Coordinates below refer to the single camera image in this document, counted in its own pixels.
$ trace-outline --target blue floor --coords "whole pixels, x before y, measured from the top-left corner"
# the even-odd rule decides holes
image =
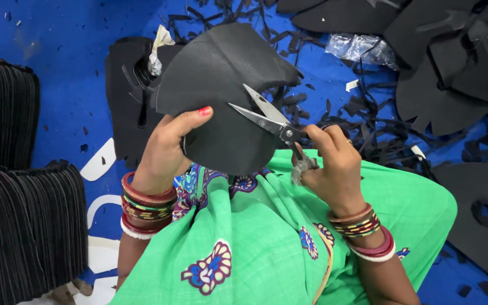
[[[213,0],[201,9],[194,1],[188,1],[205,16],[218,12],[212,5]],[[0,0],[0,58],[30,66],[41,80],[41,115],[33,167],[43,167],[53,159],[63,158],[80,169],[112,137],[105,98],[104,60],[108,46],[124,36],[153,38],[153,31],[163,23],[160,16],[167,19],[168,14],[186,14],[185,6],[186,0],[106,0],[106,3],[104,0]],[[9,12],[11,21],[4,18]],[[266,21],[278,32],[294,29],[287,16],[276,14],[275,8],[268,9]],[[261,30],[259,15],[254,15],[252,23]],[[202,30],[202,25],[180,21],[178,29],[184,35],[188,31]],[[279,50],[287,49],[289,40],[281,41]],[[294,61],[293,56],[289,56],[290,62]],[[319,120],[325,111],[326,99],[332,102],[331,114],[336,114],[352,94],[357,95],[355,89],[350,93],[345,91],[345,84],[357,79],[356,75],[340,60],[324,53],[322,48],[304,46],[298,68],[306,77],[303,84],[315,87],[313,91],[302,85],[291,91],[308,94],[302,107],[310,112],[311,117],[303,123]],[[368,81],[392,81],[396,77],[395,73],[383,74]],[[378,101],[392,97],[393,93],[393,90],[386,89],[373,92]],[[389,106],[380,112],[380,116],[393,118],[397,115]],[[87,128],[88,135],[84,134],[83,127]],[[484,122],[476,124],[467,139],[483,135],[485,127]],[[87,151],[81,151],[83,144],[88,145]],[[427,158],[433,164],[461,162],[463,145],[464,142],[458,142],[430,152]],[[425,152],[428,150],[424,144],[420,148]],[[97,181],[85,181],[88,205],[99,196],[118,195],[121,192],[119,181],[127,171],[123,162],[116,162]],[[120,215],[120,206],[104,205],[94,218],[90,235],[119,239]],[[455,257],[450,246],[444,249]],[[89,270],[84,278],[93,283],[96,278],[114,275],[116,270],[102,274]],[[472,263],[459,264],[456,258],[438,257],[418,294],[422,302],[428,304],[488,304],[488,297],[477,286],[481,281],[488,281],[488,276]],[[472,287],[465,299],[456,293],[463,284]]]

